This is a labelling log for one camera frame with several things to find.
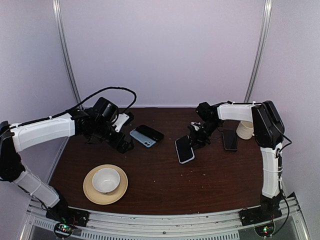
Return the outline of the dark purple smartphone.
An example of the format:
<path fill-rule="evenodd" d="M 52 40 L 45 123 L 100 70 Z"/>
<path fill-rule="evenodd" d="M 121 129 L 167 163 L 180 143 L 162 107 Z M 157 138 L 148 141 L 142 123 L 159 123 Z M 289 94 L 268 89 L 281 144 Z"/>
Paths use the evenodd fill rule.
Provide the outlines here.
<path fill-rule="evenodd" d="M 233 129 L 222 131 L 223 146 L 226 151 L 236 152 L 238 150 L 237 135 Z"/>

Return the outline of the black smartphone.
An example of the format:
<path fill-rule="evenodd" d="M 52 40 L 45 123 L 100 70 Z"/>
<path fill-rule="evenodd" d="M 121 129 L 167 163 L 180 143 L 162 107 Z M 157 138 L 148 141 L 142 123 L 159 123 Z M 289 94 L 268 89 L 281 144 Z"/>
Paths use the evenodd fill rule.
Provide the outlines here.
<path fill-rule="evenodd" d="M 193 148 L 190 146 L 189 140 L 189 136 L 185 135 L 175 141 L 177 158 L 181 165 L 186 164 L 195 158 L 195 154 Z"/>

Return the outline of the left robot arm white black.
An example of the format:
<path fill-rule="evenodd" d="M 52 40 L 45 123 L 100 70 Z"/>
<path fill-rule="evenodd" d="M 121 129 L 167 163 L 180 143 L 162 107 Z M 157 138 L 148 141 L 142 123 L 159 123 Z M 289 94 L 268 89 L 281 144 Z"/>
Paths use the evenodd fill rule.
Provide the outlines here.
<path fill-rule="evenodd" d="M 134 119 L 131 112 L 120 112 L 109 100 L 100 97 L 94 106 L 73 107 L 54 116 L 25 123 L 0 124 L 0 179 L 11 182 L 52 208 L 61 222 L 72 218 L 72 211 L 62 196 L 42 182 L 22 164 L 20 152 L 51 140 L 82 135 L 97 138 L 120 153 L 133 149 L 133 141 L 122 132 L 122 127 Z"/>

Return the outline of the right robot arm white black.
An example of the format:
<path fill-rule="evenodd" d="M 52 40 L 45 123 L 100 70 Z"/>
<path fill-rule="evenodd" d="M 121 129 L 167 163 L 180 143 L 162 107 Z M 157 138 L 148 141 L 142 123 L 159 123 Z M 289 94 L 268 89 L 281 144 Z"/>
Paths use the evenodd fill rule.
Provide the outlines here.
<path fill-rule="evenodd" d="M 256 210 L 259 220 L 268 220 L 279 207 L 283 174 L 282 150 L 285 127 L 271 100 L 260 103 L 221 102 L 210 105 L 200 103 L 196 113 L 203 123 L 192 122 L 187 146 L 192 150 L 209 145 L 210 136 L 224 121 L 243 121 L 253 124 L 253 134 L 260 147 L 263 163 L 263 186 L 260 206 Z"/>

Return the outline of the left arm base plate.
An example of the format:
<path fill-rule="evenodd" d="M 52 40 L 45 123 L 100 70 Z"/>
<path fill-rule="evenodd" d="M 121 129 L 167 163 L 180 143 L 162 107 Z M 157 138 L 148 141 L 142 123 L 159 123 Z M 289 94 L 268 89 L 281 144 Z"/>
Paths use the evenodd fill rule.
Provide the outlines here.
<path fill-rule="evenodd" d="M 86 210 L 70 208 L 69 205 L 61 200 L 53 207 L 45 207 L 46 217 L 58 222 L 76 226 L 86 227 L 90 213 Z"/>

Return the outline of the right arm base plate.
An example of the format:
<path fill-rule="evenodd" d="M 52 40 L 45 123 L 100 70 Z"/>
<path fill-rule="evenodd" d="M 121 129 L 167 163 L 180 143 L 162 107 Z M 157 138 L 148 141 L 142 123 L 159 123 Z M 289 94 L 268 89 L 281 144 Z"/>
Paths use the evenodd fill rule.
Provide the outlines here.
<path fill-rule="evenodd" d="M 275 209 L 271 212 L 263 212 L 260 206 L 253 208 L 244 208 L 240 210 L 238 214 L 243 227 L 270 222 L 283 215 L 280 209 Z"/>

